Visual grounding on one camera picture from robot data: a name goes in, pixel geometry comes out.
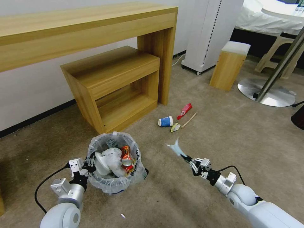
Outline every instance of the round metal base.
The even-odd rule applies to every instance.
[[[253,98],[253,94],[259,94],[266,80],[263,79],[244,79],[237,85],[239,91],[246,97],[253,101],[257,101]],[[268,93],[265,94],[261,101],[257,101],[261,104],[273,106],[273,107],[287,107],[295,102],[295,95],[282,86],[274,85]]]

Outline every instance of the black baseboard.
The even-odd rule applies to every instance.
[[[173,55],[173,58],[176,58],[176,57],[178,57],[178,56],[181,56],[181,55],[183,55],[183,54],[185,54],[185,53],[186,53],[186,50],[185,50],[185,51],[182,51],[182,52],[179,52],[179,53]]]
[[[45,111],[45,112],[43,112],[43,113],[41,113],[39,115],[36,115],[36,116],[34,116],[34,117],[30,118],[30,119],[27,119],[27,120],[25,120],[25,121],[23,121],[21,123],[18,123],[18,124],[14,125],[14,126],[11,126],[11,127],[7,128],[7,129],[4,129],[4,130],[0,131],[0,138],[2,138],[3,136],[8,135],[10,133],[15,132],[15,131],[17,131],[20,128],[24,128],[24,127],[26,127],[26,126],[28,126],[30,124],[33,124],[33,123],[35,123],[38,120],[41,120],[41,119],[43,119],[43,118],[45,118],[47,116],[50,116],[50,115],[52,115],[52,114],[54,114],[56,112],[59,112],[59,111],[65,109],[65,108],[67,108],[67,107],[69,107],[71,105],[74,105],[74,104],[76,104],[75,99],[70,100],[70,101],[68,101],[68,102],[66,102],[64,104],[61,104],[61,105],[59,105],[59,106],[57,106],[55,108],[47,110],[47,111]]]

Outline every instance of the wooden stick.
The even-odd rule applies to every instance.
[[[197,114],[197,112],[194,113],[193,116],[191,116],[191,118],[187,122],[185,122],[181,128],[184,128],[196,116],[196,114]]]

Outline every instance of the beige carpet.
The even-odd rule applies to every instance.
[[[255,73],[255,65],[246,60],[236,83],[269,74]],[[214,169],[237,166],[256,194],[304,223],[304,131],[290,121],[298,108],[255,103],[238,91],[236,83],[230,92],[210,87],[212,72],[197,76],[180,64],[173,67],[169,104],[159,105],[125,129],[139,144],[150,174],[116,195],[88,185],[81,228],[250,227],[224,196],[209,182],[193,177],[189,166],[166,147],[177,137],[185,153],[209,158]],[[279,82],[298,94],[297,101],[304,100],[303,75],[296,69],[290,79]],[[189,102],[193,109],[181,122],[198,114],[186,128],[170,133],[170,128],[157,126],[158,118],[176,118]],[[44,213],[34,202],[36,186],[71,158],[85,158],[96,134],[74,105],[1,138],[0,188],[6,213],[0,227],[38,227]],[[70,172],[55,177],[69,178]],[[49,187],[53,179],[38,193],[47,210],[57,201]]]

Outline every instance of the blue and white paper cup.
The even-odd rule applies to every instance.
[[[164,117],[158,120],[158,125],[161,127],[173,126],[172,116]]]

